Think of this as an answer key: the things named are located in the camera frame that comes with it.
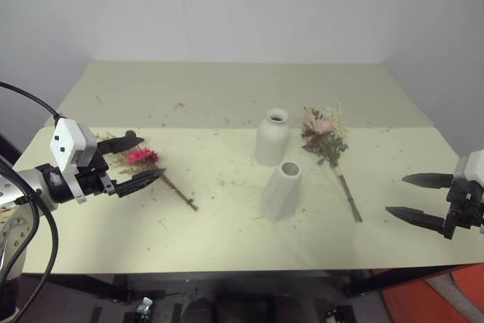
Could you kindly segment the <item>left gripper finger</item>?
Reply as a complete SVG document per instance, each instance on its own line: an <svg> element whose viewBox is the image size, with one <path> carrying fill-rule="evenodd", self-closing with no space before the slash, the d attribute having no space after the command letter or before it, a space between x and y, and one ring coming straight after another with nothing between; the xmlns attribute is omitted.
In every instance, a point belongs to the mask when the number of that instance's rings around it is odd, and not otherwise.
<svg viewBox="0 0 484 323"><path fill-rule="evenodd" d="M154 183L157 179L160 179L165 174L165 169L157 168L151 169L144 172L140 172L134 175L130 180L118 184L113 182L114 192L119 197L125 197L127 195L133 194L136 191L146 188L147 186Z"/></svg>
<svg viewBox="0 0 484 323"><path fill-rule="evenodd" d="M144 142L143 138L132 136L110 138L98 142L98 152L101 155L118 154L130 150L142 142Z"/></svg>

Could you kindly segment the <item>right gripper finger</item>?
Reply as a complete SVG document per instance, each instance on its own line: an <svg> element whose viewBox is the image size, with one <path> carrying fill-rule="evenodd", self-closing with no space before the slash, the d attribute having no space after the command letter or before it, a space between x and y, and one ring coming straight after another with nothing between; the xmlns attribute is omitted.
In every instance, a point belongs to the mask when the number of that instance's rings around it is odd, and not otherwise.
<svg viewBox="0 0 484 323"><path fill-rule="evenodd" d="M447 173L415 173L402 178L403 182L416 185L422 188L450 188L454 176Z"/></svg>
<svg viewBox="0 0 484 323"><path fill-rule="evenodd" d="M386 211L398 219L417 227L443 233L444 219L438 216L432 216L421 210L409 207L385 207Z"/></svg>

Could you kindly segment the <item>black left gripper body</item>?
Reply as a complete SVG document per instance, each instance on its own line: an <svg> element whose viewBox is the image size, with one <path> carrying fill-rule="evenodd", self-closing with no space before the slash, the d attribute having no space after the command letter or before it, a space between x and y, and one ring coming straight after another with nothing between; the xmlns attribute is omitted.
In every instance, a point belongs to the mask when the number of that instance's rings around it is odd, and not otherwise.
<svg viewBox="0 0 484 323"><path fill-rule="evenodd" d="M112 195L116 192L116 183L108 176L109 166L104 159L105 154L111 153L113 153L113 141L100 141L88 165L78 168L79 172L76 175L76 179L85 195L103 193Z"/></svg>

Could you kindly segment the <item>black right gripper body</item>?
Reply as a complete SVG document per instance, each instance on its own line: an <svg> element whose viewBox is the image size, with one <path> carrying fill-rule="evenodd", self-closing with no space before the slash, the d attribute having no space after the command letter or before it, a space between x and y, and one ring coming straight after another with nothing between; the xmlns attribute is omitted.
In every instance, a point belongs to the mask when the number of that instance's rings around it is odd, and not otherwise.
<svg viewBox="0 0 484 323"><path fill-rule="evenodd" d="M457 227L470 229L483 226L483 187L476 181L456 179L446 200L450 207L443 224L443 236L453 238Z"/></svg>

